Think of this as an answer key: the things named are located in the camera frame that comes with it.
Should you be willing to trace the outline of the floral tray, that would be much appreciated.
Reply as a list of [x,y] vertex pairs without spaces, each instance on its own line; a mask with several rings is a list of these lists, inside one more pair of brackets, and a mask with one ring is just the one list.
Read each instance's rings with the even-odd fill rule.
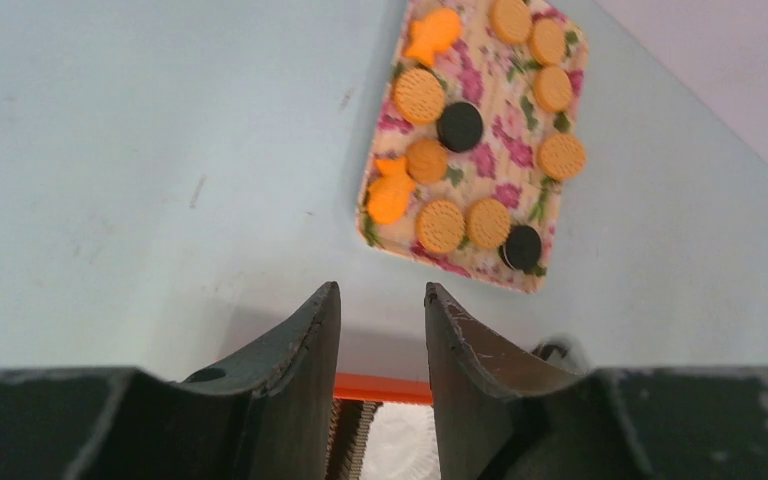
[[[371,248],[469,279],[520,293],[538,291],[547,276],[563,185],[547,176],[538,163],[538,149],[547,137],[571,134],[578,107],[571,104],[549,112],[537,102],[532,85],[540,62],[527,45],[507,45],[491,25],[488,1],[451,1],[460,18],[461,33],[436,57],[432,74],[447,103],[474,106],[482,120],[477,144],[460,153],[449,152],[442,177],[412,192],[403,217],[389,225],[375,222],[366,204],[370,185],[378,178],[377,161],[403,156],[421,139],[441,139],[435,123],[417,125],[397,109],[385,92],[371,135],[356,204],[356,228]],[[482,248],[463,237],[448,253],[437,253],[418,239],[416,217],[430,201],[443,198],[467,211],[477,200],[492,197],[503,204],[514,225],[533,228],[541,239],[535,265],[526,270],[507,266],[499,248]]]

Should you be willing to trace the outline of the black cookie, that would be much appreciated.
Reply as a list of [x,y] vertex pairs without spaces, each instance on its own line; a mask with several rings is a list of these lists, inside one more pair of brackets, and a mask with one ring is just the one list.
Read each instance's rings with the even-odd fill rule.
[[542,255],[542,239],[532,226],[515,225],[502,245],[498,254],[505,265],[512,270],[530,272]]
[[484,122],[479,110],[469,102],[447,105],[436,121],[440,143],[454,153],[463,153],[476,147],[483,136]]

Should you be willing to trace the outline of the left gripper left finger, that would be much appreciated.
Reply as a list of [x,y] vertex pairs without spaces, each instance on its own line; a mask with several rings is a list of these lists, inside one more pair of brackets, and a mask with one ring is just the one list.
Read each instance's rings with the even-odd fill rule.
[[0,479],[319,479],[337,283],[181,382],[137,367],[0,369]]

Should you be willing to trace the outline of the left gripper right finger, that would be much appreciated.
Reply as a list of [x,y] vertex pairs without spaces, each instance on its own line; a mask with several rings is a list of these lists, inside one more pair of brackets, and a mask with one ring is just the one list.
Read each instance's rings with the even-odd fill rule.
[[575,374],[425,293],[445,479],[768,479],[768,367]]

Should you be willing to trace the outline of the orange tin box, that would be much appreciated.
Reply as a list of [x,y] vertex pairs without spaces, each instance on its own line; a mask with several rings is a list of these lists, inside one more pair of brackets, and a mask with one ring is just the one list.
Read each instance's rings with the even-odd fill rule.
[[334,397],[365,402],[391,402],[430,406],[433,403],[428,383],[337,373]]

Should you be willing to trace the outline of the orange fish cookie top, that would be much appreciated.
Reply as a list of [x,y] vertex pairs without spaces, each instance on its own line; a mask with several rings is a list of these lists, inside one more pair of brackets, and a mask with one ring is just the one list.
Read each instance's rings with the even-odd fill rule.
[[409,43],[404,56],[431,68],[437,54],[452,47],[459,38],[462,24],[459,14],[447,7],[436,8],[425,17],[411,22]]

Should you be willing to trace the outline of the round orange cookie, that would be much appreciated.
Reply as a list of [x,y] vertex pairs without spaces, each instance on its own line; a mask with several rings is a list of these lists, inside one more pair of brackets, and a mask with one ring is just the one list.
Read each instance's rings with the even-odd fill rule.
[[416,217],[416,235],[429,252],[447,254],[457,249],[465,236],[465,219],[461,209],[447,199],[425,204]]
[[506,45],[525,43],[532,29],[532,14],[524,0],[494,0],[489,20],[495,35]]
[[586,165],[587,152],[572,134],[556,133],[538,147],[537,163],[550,178],[565,181],[576,176]]
[[448,168],[448,154],[437,139],[421,138],[408,146],[405,152],[407,172],[421,185],[440,181]]
[[560,64],[566,52],[565,33],[561,25],[550,18],[538,19],[532,26],[529,48],[541,65]]
[[392,87],[392,99],[397,111],[410,123],[424,125],[435,122],[445,108],[445,92],[429,70],[404,70]]
[[568,74],[558,66],[546,66],[536,75],[533,91],[538,106],[550,113],[565,111],[573,100]]
[[466,233],[469,240],[477,247],[495,249],[507,240],[510,231],[510,213],[497,199],[482,198],[468,208]]

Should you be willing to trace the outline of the white paper cup back-middle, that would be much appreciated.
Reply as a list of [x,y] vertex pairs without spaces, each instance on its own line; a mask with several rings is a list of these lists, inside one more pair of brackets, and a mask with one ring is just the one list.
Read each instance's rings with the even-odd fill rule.
[[440,479],[433,410],[383,403],[370,425],[361,479]]

